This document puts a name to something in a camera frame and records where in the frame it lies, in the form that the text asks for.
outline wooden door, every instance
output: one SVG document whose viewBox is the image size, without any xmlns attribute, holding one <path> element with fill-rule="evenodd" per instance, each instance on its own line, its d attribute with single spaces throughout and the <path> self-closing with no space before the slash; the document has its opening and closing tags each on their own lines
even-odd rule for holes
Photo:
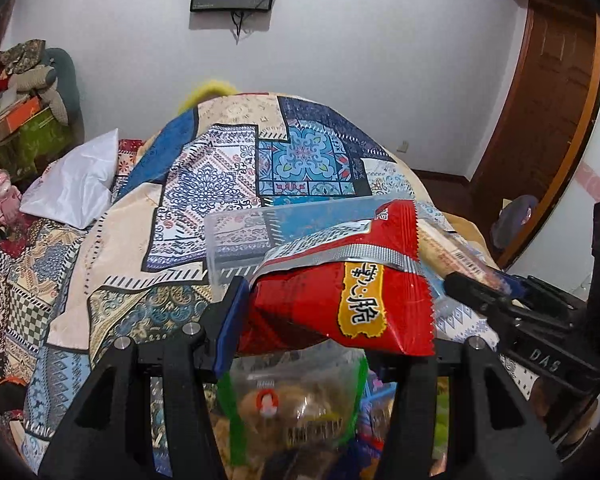
<svg viewBox="0 0 600 480">
<path fill-rule="evenodd" d="M 544 197 L 570 148 L 591 81 L 595 20 L 542 5 L 529 13 L 526 56 L 521 56 L 505 109 L 471 180 L 483 223 L 478 227 L 486 233 L 503 199 Z"/>
</svg>

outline pink toy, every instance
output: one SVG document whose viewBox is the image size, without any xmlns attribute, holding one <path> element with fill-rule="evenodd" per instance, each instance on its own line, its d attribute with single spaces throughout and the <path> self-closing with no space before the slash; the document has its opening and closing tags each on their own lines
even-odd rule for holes
<svg viewBox="0 0 600 480">
<path fill-rule="evenodd" d="M 20 224 L 22 194 L 11 185 L 9 172 L 0 169 L 0 223 L 15 228 Z"/>
</svg>

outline green box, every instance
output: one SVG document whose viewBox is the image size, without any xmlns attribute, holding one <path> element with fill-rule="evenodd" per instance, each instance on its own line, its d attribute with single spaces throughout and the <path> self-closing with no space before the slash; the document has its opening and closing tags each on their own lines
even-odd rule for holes
<svg viewBox="0 0 600 480">
<path fill-rule="evenodd" d="M 44 168 L 36 168 L 36 159 L 48 164 L 73 140 L 71 128 L 60 124 L 45 108 L 0 142 L 0 167 L 9 171 L 12 182 L 37 176 Z"/>
</svg>

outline door frame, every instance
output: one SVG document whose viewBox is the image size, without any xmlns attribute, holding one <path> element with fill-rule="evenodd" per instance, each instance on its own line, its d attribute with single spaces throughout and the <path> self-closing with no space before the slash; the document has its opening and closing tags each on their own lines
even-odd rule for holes
<svg viewBox="0 0 600 480">
<path fill-rule="evenodd" d="M 520 55 L 518 56 L 518 63 L 516 65 L 516 71 L 511 81 L 509 94 L 502 107 L 502 113 L 498 119 L 498 123 L 493 131 L 491 140 L 487 149 L 480 160 L 480 164 L 476 169 L 474 176 L 471 179 L 470 190 L 474 190 L 477 185 L 479 177 L 487 167 L 489 159 L 493 156 L 494 150 L 496 150 L 497 142 L 502 135 L 504 127 L 506 126 L 507 120 L 511 108 L 516 97 L 516 93 L 520 87 L 520 80 L 522 79 L 522 69 L 525 65 L 526 54 L 528 53 L 529 41 L 531 37 L 531 29 L 534 23 L 534 10 L 529 2 L 529 7 L 526 13 L 525 33 L 522 40 L 522 46 L 520 47 Z M 520 232 L 516 235 L 514 240 L 506 247 L 502 255 L 498 258 L 497 264 L 501 269 L 505 269 L 513 264 L 516 259 L 522 254 L 522 251 L 531 243 L 531 240 L 538 234 L 538 231 L 544 225 L 544 222 L 549 218 L 549 215 L 557 205 L 558 200 L 562 196 L 567 184 L 570 182 L 573 173 L 578 166 L 584 149 L 587 146 L 587 141 L 593 130 L 596 118 L 598 116 L 598 109 L 600 108 L 600 17 L 596 15 L 596 44 L 594 47 L 593 55 L 593 66 L 591 71 L 591 80 L 589 81 L 589 88 L 587 89 L 587 97 L 576 126 L 576 131 L 571 140 L 566 155 L 564 156 L 560 168 L 549 184 L 549 188 L 544 196 L 541 198 L 538 206 L 531 215 L 529 221 L 522 227 Z"/>
</svg>

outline clear plastic bag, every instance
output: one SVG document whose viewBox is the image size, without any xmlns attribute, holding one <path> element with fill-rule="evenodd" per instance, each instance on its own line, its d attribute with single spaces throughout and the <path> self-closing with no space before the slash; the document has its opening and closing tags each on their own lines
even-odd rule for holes
<svg viewBox="0 0 600 480">
<path fill-rule="evenodd" d="M 348 440 L 366 372 L 362 350 L 331 340 L 234 360 L 218 384 L 218 400 L 230 420 L 231 464 L 253 464 L 286 449 Z"/>
</svg>

